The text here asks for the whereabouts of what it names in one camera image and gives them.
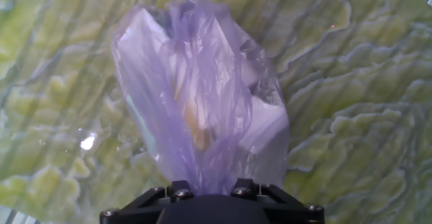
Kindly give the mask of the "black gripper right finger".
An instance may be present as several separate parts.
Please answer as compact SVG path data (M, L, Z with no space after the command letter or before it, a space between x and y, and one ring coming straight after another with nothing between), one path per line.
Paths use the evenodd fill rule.
M238 179L230 196L255 204L270 223L325 223L322 205L302 203L274 184L257 184L252 179Z

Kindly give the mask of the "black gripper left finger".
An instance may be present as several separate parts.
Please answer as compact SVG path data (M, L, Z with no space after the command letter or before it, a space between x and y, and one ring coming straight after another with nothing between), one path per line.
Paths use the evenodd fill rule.
M99 215L100 224L155 224L163 209L170 204L194 198L186 180L173 181L167 187L155 187L123 208L110 208Z

